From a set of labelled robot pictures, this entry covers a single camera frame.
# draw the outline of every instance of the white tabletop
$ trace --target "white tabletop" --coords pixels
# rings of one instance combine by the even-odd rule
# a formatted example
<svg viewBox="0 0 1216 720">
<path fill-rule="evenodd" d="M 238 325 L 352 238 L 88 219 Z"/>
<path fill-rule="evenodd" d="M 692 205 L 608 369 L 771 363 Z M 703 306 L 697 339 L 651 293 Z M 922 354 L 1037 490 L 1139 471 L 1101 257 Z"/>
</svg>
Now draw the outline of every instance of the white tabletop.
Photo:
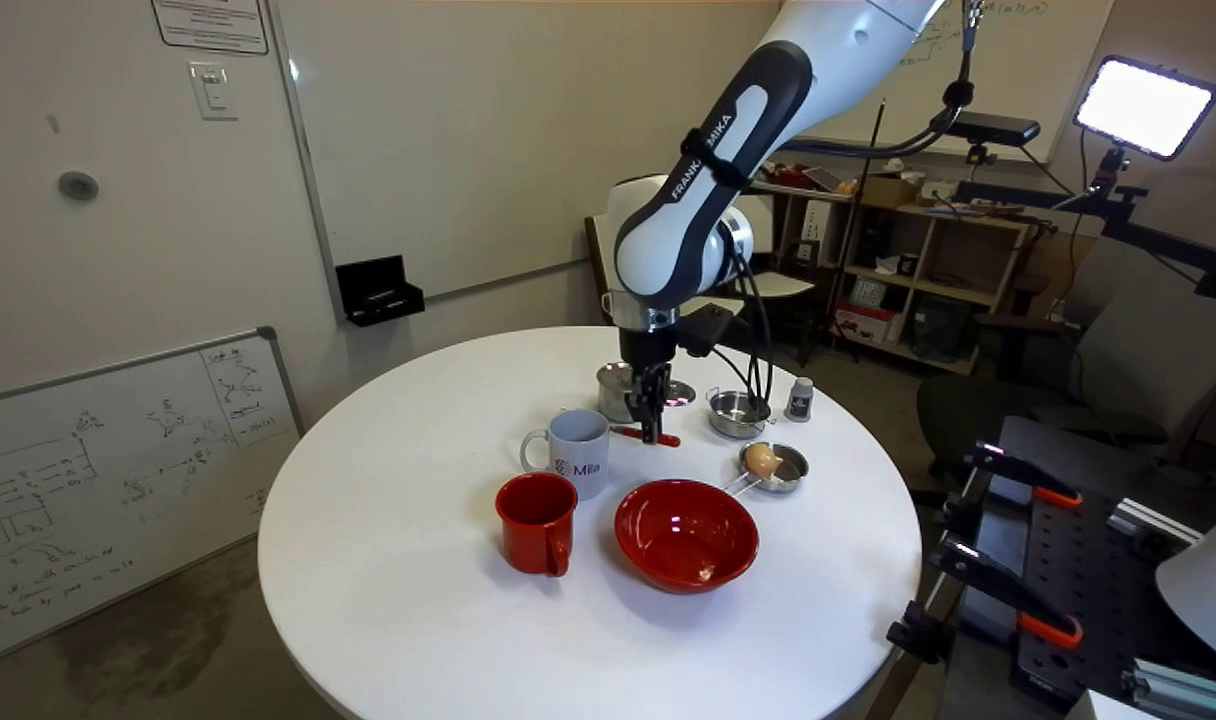
<svg viewBox="0 0 1216 720">
<path fill-rule="evenodd" d="M 612 485 L 577 506 L 566 575 L 494 550 L 494 487 L 552 413 L 597 405 L 612 328 L 466 339 L 336 405 L 286 454 L 260 520 L 260 582 L 301 667 L 357 714 L 430 720 L 816 720 L 888 656 L 918 575 L 918 522 L 875 434 L 836 400 L 771 421 L 813 471 L 795 494 L 740 490 L 754 563 L 709 594 L 637 580 L 612 548 L 616 499 L 663 475 L 730 487 L 734 438 L 703 405 L 663 413 L 681 447 L 612 434 Z M 715 354 L 675 354 L 700 397 Z M 776 371 L 784 408 L 793 376 Z"/>
</svg>

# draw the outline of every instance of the red cup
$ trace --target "red cup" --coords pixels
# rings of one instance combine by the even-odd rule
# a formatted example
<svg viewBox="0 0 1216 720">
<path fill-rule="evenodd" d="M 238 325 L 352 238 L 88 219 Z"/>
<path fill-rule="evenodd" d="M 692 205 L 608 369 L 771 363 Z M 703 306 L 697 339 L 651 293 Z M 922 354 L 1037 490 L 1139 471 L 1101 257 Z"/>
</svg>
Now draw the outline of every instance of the red cup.
<svg viewBox="0 0 1216 720">
<path fill-rule="evenodd" d="M 552 471 L 526 471 L 494 490 L 499 548 L 519 573 L 563 575 L 572 557 L 577 487 Z"/>
</svg>

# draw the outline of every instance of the red bowl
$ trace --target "red bowl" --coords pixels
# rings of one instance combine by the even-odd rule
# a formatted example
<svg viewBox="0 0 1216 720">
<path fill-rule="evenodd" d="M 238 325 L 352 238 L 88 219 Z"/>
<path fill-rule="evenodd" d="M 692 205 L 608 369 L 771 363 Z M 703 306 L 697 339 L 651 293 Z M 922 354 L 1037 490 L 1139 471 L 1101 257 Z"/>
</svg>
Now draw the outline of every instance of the red bowl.
<svg viewBox="0 0 1216 720">
<path fill-rule="evenodd" d="M 758 529 L 713 485 L 651 481 L 616 503 L 616 548 L 655 586 L 713 592 L 752 569 Z"/>
</svg>

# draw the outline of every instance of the small white cup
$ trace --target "small white cup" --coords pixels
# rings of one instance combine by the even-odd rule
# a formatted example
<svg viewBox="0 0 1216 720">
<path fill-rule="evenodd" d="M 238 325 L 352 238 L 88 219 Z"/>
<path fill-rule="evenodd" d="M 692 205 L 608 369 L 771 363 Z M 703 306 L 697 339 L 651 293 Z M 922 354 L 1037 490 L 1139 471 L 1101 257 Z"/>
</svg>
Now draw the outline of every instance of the small white cup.
<svg viewBox="0 0 1216 720">
<path fill-rule="evenodd" d="M 542 430 L 526 430 L 519 443 L 526 471 L 559 471 L 577 485 L 577 494 L 590 494 L 608 471 L 608 421 L 590 408 L 566 408 L 546 421 Z"/>
</svg>

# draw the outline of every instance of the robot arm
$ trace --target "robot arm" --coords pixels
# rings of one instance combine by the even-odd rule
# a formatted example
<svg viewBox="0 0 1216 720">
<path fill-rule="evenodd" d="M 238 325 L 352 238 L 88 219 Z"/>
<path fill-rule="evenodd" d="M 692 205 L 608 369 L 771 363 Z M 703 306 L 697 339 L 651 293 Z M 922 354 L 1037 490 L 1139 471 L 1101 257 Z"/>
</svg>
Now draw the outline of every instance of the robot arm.
<svg viewBox="0 0 1216 720">
<path fill-rule="evenodd" d="M 660 434 L 675 306 L 740 269 L 730 194 L 784 140 L 864 98 L 917 44 L 941 0 L 789 0 L 651 194 L 608 201 L 629 408 Z"/>
</svg>

